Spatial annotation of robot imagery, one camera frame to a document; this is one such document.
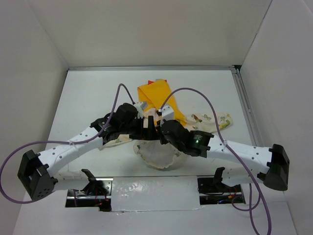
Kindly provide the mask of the cream yellow dinosaur print jacket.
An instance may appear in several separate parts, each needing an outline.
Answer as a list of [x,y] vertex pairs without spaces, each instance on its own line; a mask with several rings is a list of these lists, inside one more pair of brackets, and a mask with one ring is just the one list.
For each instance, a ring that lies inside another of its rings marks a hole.
[[229,113],[192,113],[184,115],[178,108],[166,80],[148,81],[137,88],[138,99],[146,102],[143,132],[120,134],[105,148],[135,141],[133,149],[145,164],[168,168],[186,156],[206,157],[213,133],[233,124]]

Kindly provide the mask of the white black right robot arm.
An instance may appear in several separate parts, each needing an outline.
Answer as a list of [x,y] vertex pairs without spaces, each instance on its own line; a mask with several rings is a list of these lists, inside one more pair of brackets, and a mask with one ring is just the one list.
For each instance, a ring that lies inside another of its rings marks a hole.
[[283,146],[256,147],[233,141],[200,130],[189,131],[177,120],[158,121],[162,141],[192,157],[222,159],[244,163],[243,169],[224,166],[216,169],[213,186],[219,192],[238,184],[263,183],[264,186],[286,191],[289,182],[290,160]]

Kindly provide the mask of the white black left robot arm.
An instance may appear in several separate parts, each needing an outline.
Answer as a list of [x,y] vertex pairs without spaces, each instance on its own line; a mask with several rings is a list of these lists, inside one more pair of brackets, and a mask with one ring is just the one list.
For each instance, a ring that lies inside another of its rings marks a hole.
[[58,183],[55,175],[60,169],[84,155],[118,139],[129,135],[137,140],[156,140],[153,118],[144,127],[143,111],[147,102],[124,103],[111,114],[98,118],[77,136],[51,149],[35,153],[29,150],[23,154],[18,170],[18,178],[33,201],[50,195]]

